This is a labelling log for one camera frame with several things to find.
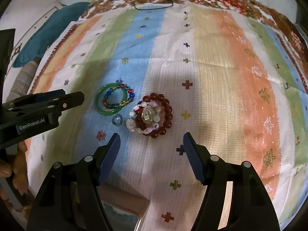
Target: bracelet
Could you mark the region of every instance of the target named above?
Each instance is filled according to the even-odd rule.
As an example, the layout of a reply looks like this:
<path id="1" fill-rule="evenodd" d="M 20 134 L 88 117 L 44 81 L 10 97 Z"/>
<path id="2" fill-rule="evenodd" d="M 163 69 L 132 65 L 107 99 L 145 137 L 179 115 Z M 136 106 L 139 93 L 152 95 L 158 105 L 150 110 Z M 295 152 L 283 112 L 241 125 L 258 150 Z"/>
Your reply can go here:
<path id="1" fill-rule="evenodd" d="M 99 107 L 99 99 L 100 99 L 101 95 L 104 93 L 104 91 L 106 91 L 107 89 L 109 89 L 109 91 L 107 91 L 107 93 L 104 95 L 104 99 L 102 100 L 103 106 L 106 108 L 106 110 L 103 110 Z M 108 104 L 107 103 L 108 97 L 116 89 L 121 89 L 122 92 L 123 92 L 123 97 L 122 97 L 121 102 L 120 103 Z M 129 86 L 125 85 L 125 84 L 109 83 L 109 84 L 101 87 L 100 90 L 98 91 L 98 93 L 96 94 L 95 101 L 94 101 L 94 108 L 101 115 L 105 115 L 105 116 L 110 115 L 111 116 L 113 114 L 116 114 L 124 106 L 128 105 L 129 103 L 131 103 L 134 100 L 135 93 L 133 93 L 133 92 L 134 92 L 134 90 L 131 89 Z"/>
<path id="2" fill-rule="evenodd" d="M 164 106 L 164 122 L 159 125 L 161 117 L 159 116 L 162 108 L 157 102 L 158 100 Z M 126 127 L 131 131 L 137 131 L 145 136 L 150 135 L 152 138 L 157 138 L 158 134 L 164 135 L 168 128 L 171 128 L 172 107 L 169 105 L 169 100 L 164 98 L 163 94 L 151 93 L 146 95 L 142 101 L 138 102 L 133 110 L 129 113 L 130 118 L 126 121 Z"/>

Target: blue stripe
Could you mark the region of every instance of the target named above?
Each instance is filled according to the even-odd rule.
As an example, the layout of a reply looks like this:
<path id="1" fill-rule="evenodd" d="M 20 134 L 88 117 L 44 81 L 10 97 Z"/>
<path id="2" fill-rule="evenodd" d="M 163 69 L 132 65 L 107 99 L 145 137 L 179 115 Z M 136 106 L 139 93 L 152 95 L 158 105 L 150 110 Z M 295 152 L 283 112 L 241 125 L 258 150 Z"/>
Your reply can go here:
<path id="1" fill-rule="evenodd" d="M 301 99 L 301 105 L 302 105 L 302 108 L 303 108 L 305 124 L 306 124 L 306 131 L 308 132 L 308 111 L 305 109 L 305 107 L 307 106 L 307 94 L 305 93 L 304 85 L 302 84 L 301 78 L 298 74 L 298 71 L 296 70 L 296 67 L 294 66 L 294 64 L 290 60 L 289 55 L 285 51 L 284 47 L 281 45 L 278 37 L 276 36 L 276 33 L 273 31 L 273 29 L 271 27 L 269 27 L 267 25 L 263 25 L 263 26 L 267 30 L 267 33 L 269 34 L 270 38 L 274 42 L 278 51 L 280 52 L 281 57 L 283 58 L 283 60 L 287 64 L 287 66 L 289 67 L 293 81 L 297 85 L 296 89 L 298 90 L 298 94 L 299 94 L 299 97 Z M 298 210 L 300 209 L 300 207 L 304 203 L 304 201 L 307 197 L 307 194 L 308 194 L 308 167 L 306 169 L 306 177 L 305 177 L 304 182 L 303 182 L 301 196 L 299 197 L 299 200 L 298 200 L 298 203 L 297 203 Z M 286 225 L 288 225 L 288 223 L 291 221 L 292 218 L 290 218 L 290 219 L 284 221 L 283 223 L 281 223 L 280 227 L 284 228 Z"/>
<path id="2" fill-rule="evenodd" d="M 131 132 L 126 128 L 125 122 L 129 117 L 132 107 L 145 96 L 141 94 L 144 78 L 147 73 L 155 38 L 159 35 L 164 20 L 164 13 L 165 9 L 151 10 L 150 13 L 148 11 L 138 11 L 129 28 L 118 42 L 112 59 L 106 64 L 106 73 L 98 82 L 97 87 L 115 82 L 121 78 L 124 80 L 124 83 L 134 89 L 136 94 L 135 100 L 119 112 L 123 116 L 123 123 L 120 127 L 116 127 L 111 123 L 113 116 L 102 116 L 94 110 L 93 106 L 89 108 L 89 111 L 83 118 L 74 160 L 79 160 L 85 155 L 93 154 L 99 146 L 107 144 L 112 134 L 116 132 L 121 137 L 121 149 L 112 169 L 118 176 L 121 176 L 130 153 L 130 147 L 128 147 L 127 143 Z M 123 58 L 128 58 L 128 63 L 123 64 Z M 101 130 L 107 136 L 105 141 L 100 142 L 95 136 Z"/>

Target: green stripe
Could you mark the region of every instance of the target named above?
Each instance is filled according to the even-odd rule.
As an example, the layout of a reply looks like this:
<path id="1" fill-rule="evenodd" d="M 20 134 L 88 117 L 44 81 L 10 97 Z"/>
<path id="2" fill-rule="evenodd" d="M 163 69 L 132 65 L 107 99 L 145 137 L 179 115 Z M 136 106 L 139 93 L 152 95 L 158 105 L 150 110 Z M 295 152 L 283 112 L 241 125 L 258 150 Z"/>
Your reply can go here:
<path id="1" fill-rule="evenodd" d="M 45 155 L 47 169 L 55 161 L 61 161 L 64 164 L 72 162 L 82 118 L 93 104 L 97 82 L 104 75 L 105 64 L 112 58 L 119 40 L 137 12 L 136 9 L 129 9 L 114 18 L 105 32 L 94 43 L 85 61 L 76 66 L 78 68 L 77 75 L 72 81 L 74 85 L 70 93 L 82 91 L 85 98 L 84 103 L 63 112 L 60 125 L 50 132 Z"/>
<path id="2" fill-rule="evenodd" d="M 295 134 L 295 140 L 300 136 L 301 143 L 295 146 L 295 163 L 294 168 L 306 164 L 307 162 L 307 147 L 308 147 L 308 137 L 305 125 L 304 111 L 301 105 L 301 98 L 298 93 L 298 87 L 293 80 L 291 72 L 288 65 L 280 55 L 279 50 L 273 43 L 271 37 L 268 35 L 266 29 L 259 23 L 248 19 L 251 25 L 251 29 L 258 35 L 260 41 L 264 45 L 269 58 L 272 61 L 272 66 L 278 63 L 280 68 L 275 70 L 278 72 L 284 84 L 286 82 L 289 85 L 289 89 L 284 89 L 285 95 L 289 102 L 289 107 L 291 111 L 292 124 Z M 301 195 L 303 187 L 303 178 L 305 177 L 305 169 L 298 171 L 298 175 L 293 177 L 287 204 L 284 208 L 282 215 L 279 218 L 279 222 L 283 222 L 289 217 L 293 216 L 297 211 L 298 198 Z"/>

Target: screw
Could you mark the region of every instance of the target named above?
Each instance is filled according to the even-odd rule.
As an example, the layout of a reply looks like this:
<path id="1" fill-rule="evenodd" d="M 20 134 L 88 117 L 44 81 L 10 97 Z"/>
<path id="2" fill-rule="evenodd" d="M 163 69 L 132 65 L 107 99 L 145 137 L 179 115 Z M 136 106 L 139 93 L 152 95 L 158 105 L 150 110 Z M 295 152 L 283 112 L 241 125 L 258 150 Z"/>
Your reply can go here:
<path id="1" fill-rule="evenodd" d="M 56 162 L 53 164 L 53 168 L 59 168 L 61 166 L 61 163 Z"/>
<path id="2" fill-rule="evenodd" d="M 216 155 L 212 155 L 212 156 L 211 156 L 211 160 L 212 160 L 212 161 L 218 161 L 218 160 L 219 160 L 219 157 L 216 156 Z"/>
<path id="3" fill-rule="evenodd" d="M 84 161 L 85 162 L 90 162 L 90 161 L 92 161 L 93 160 L 93 157 L 92 156 L 86 156 L 85 158 L 84 158 Z"/>
<path id="4" fill-rule="evenodd" d="M 248 161 L 244 161 L 244 166 L 245 166 L 245 167 L 251 167 L 251 163 L 248 162 Z"/>

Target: human hand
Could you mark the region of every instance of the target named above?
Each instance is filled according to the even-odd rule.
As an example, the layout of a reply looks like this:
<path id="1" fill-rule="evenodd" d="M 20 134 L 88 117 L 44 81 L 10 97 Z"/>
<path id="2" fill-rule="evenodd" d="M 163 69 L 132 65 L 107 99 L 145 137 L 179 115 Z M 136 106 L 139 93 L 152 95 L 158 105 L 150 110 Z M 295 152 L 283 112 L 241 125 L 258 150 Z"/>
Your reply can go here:
<path id="1" fill-rule="evenodd" d="M 9 163 L 0 159 L 0 177 L 10 177 L 14 172 L 13 185 L 22 195 L 27 192 L 29 187 L 25 155 L 27 150 L 25 141 L 22 141 L 18 144 L 17 155 L 13 159 L 9 159 Z M 8 200 L 1 187 L 0 197 L 3 200 Z"/>

